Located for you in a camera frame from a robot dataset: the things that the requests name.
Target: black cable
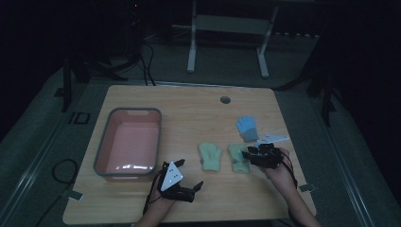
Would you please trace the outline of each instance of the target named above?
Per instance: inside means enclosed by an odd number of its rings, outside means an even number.
[[[142,65],[144,65],[144,81],[145,81],[145,84],[148,86],[147,66],[145,65],[145,60],[144,60],[144,57],[142,57],[142,55],[141,55],[141,62],[142,62]]]
[[[288,170],[288,172],[291,174],[292,180],[294,181],[295,187],[298,187],[298,181],[295,179],[295,175],[294,175],[294,167],[292,166],[292,162],[289,159],[288,155],[286,155],[285,153],[281,152],[281,154],[283,154],[284,156],[286,156],[286,158],[289,161],[289,165],[291,167],[289,167],[284,161],[281,161],[281,163],[284,165],[284,167]]]
[[[151,65],[151,62],[153,61],[154,51],[153,51],[153,48],[149,44],[144,43],[144,45],[147,46],[150,49],[150,53],[151,53],[150,54],[150,59],[149,59],[149,62],[148,62],[148,67],[146,67],[146,72],[147,72],[148,77],[149,77],[151,83],[153,84],[153,86],[156,86],[156,84],[155,84],[155,82],[154,82],[154,80],[153,80],[153,78],[152,78],[152,76],[150,74],[150,65]]]
[[[59,167],[59,165],[65,163],[65,162],[70,162],[74,165],[74,174],[71,177],[71,179],[69,181],[64,181],[61,180],[59,177],[56,176],[56,169]],[[64,183],[67,184],[67,186],[65,187],[65,189],[63,191],[66,191],[70,188],[71,184],[73,184],[78,176],[78,164],[76,161],[72,160],[72,159],[64,159],[58,163],[56,163],[53,168],[52,168],[52,177],[53,179],[58,182],[58,183]],[[44,217],[50,212],[50,210],[56,205],[56,203],[62,198],[62,194],[59,194],[59,196],[53,200],[53,202],[47,207],[46,211],[42,214],[41,218],[38,220],[38,222],[36,222],[36,227],[38,227],[42,221],[44,220]]]
[[[155,200],[153,200],[153,201],[150,201],[151,194],[153,193],[154,185],[155,185],[156,180],[158,179],[158,177],[162,174],[162,171],[163,171],[163,170],[160,170],[159,172],[157,172],[156,176],[155,176],[154,179],[153,179],[153,182],[151,183],[150,191],[149,191],[149,194],[147,195],[147,200],[145,201],[144,210],[143,210],[143,212],[142,212],[143,215],[147,212],[148,206],[149,206],[151,203],[153,203],[154,201],[159,200],[159,199],[162,197],[162,196],[160,196],[159,198],[157,198],[157,199],[155,199]]]

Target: dark background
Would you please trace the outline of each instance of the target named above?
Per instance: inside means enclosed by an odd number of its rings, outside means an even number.
[[[223,8],[214,1],[204,0],[200,10],[235,16],[268,14],[255,4],[248,5],[249,10],[245,12],[236,2],[239,1],[230,1],[230,7]],[[399,1],[286,1],[280,4],[274,32],[321,37],[308,67],[319,69],[328,61],[334,65],[334,84],[342,102],[357,122],[400,202]],[[190,11],[191,3],[187,0],[38,3],[1,0],[0,140],[45,81],[62,67],[65,56],[84,53],[102,61],[108,55],[125,55],[127,49],[115,40],[126,35],[127,23],[139,22],[136,26],[144,29],[160,28],[168,35],[172,24],[190,25]]]

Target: hand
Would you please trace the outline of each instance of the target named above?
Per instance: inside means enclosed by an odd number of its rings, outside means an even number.
[[[287,157],[289,157],[288,150],[284,148],[280,148],[280,150],[286,154]],[[291,162],[286,156],[284,156],[283,162],[289,168],[292,168]],[[289,173],[288,169],[283,164],[280,164],[275,169],[263,167],[259,167],[259,169],[265,173],[266,177],[271,180],[274,187],[278,192],[280,192],[284,200],[286,200],[288,210],[296,221],[305,226],[321,226],[298,193],[296,187],[294,186],[291,173]]]
[[[284,148],[279,148],[281,152],[286,154],[287,157],[289,157],[289,151],[284,149]],[[290,168],[291,162],[289,159],[284,156],[283,162]],[[276,187],[276,189],[280,192],[280,194],[283,195],[285,198],[286,196],[289,196],[290,194],[297,192],[295,186],[294,186],[294,181],[292,179],[291,174],[289,173],[288,169],[283,164],[280,164],[277,168],[264,168],[264,167],[259,167],[259,169],[265,173],[266,177],[271,180],[273,185]]]
[[[155,185],[158,185],[160,176],[157,178]],[[176,201],[169,200],[161,197],[159,190],[155,186],[150,196],[149,205],[147,212],[138,220],[136,227],[146,226],[152,227],[157,226],[167,216],[170,208]]]

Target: metal stand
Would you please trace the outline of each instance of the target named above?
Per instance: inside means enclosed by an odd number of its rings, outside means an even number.
[[[256,54],[259,61],[261,77],[264,79],[268,78],[269,71],[266,64],[265,51],[268,45],[269,37],[271,35],[271,30],[273,28],[277,11],[278,6],[273,8],[273,12],[269,20],[203,15],[197,14],[197,0],[193,0],[191,46],[189,48],[188,65],[186,71],[188,73],[195,72],[195,60],[197,55],[197,30],[248,33],[264,35],[264,41],[260,45],[260,47],[256,48]]]

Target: plastic tray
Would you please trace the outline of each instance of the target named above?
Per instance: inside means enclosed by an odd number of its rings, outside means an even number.
[[[94,162],[107,181],[151,181],[157,164],[162,114],[155,108],[112,110]]]

